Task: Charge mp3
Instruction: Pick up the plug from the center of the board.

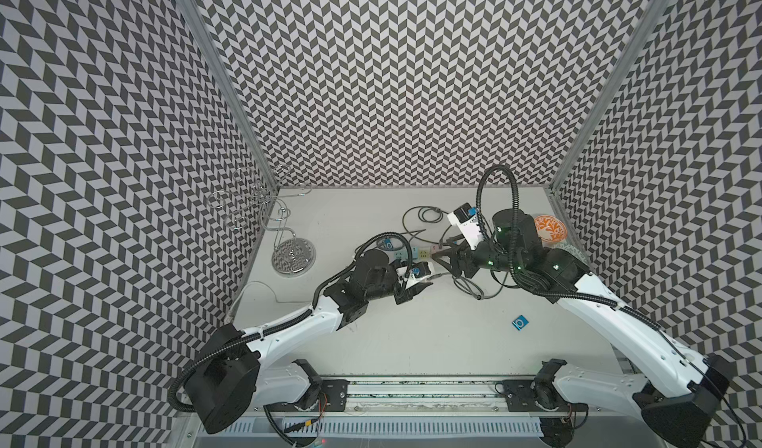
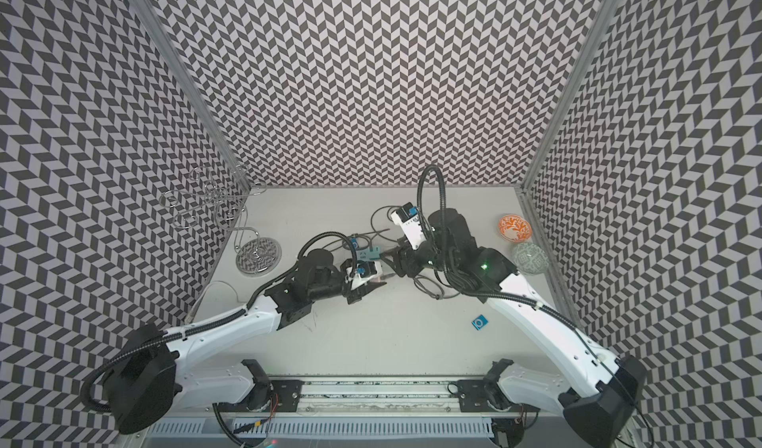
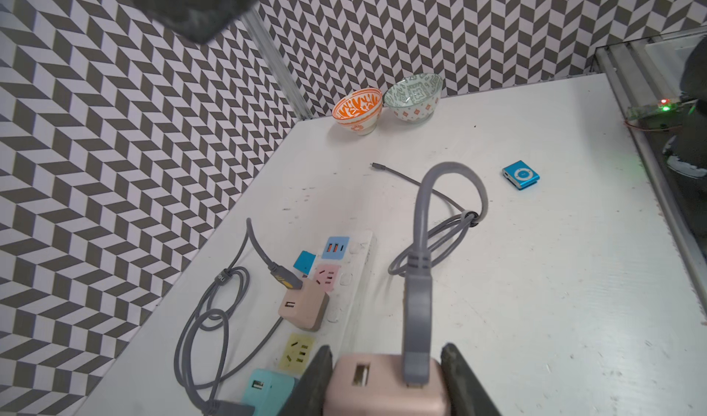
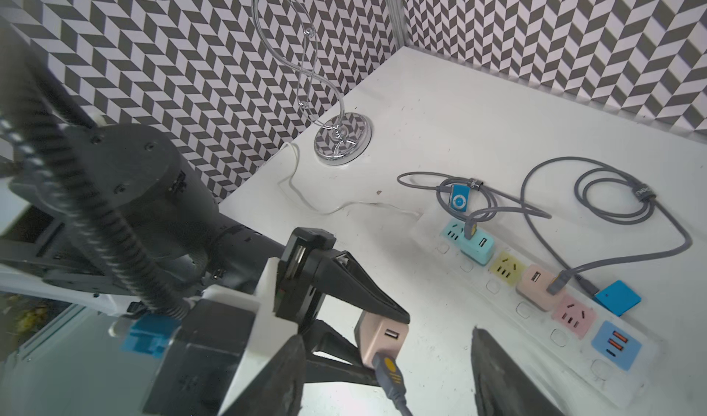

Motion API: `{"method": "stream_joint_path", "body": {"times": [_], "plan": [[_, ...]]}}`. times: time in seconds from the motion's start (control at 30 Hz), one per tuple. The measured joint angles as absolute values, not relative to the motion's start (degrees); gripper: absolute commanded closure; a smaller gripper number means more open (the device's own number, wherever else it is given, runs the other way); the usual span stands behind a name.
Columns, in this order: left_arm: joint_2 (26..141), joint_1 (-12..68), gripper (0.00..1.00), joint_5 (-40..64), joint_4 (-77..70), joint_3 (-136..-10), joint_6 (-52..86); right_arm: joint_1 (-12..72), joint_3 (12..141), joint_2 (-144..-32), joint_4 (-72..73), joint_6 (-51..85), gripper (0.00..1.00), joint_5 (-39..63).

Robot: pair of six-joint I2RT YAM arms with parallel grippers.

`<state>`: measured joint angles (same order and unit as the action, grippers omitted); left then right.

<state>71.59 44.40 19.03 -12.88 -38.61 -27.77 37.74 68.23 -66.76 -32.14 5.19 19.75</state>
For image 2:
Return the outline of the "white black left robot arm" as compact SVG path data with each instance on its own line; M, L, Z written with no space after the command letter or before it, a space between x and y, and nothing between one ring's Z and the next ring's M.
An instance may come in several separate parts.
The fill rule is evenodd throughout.
M111 415L119 433L132 434L181 408L264 406L270 382L260 363L247 359L215 369L210 362L247 340L285 329L319 300L355 303L382 285L378 261L363 261L356 249L336 265L333 253L317 246L328 237L323 232L307 241L289 269L234 309L180 327L147 324L130 333L119 354L83 380L83 407Z

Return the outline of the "teal usb charger plug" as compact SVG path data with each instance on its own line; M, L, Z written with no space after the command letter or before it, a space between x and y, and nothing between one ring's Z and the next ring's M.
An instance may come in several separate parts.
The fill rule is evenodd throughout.
M363 259L375 261L381 258L382 249L378 246L369 247L364 251Z

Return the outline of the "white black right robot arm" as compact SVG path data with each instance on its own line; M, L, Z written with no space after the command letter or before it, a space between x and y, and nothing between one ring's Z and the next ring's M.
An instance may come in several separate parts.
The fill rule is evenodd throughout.
M484 379L492 403L529 404L561 416L588 446L613 446L641 412L645 365L593 341L539 295L515 263L496 249L480 247L464 216L446 203L440 166L422 170L416 201L397 208L393 222L404 236L381 258L398 277L440 271L458 294L512 321L559 371L553 375L500 364Z

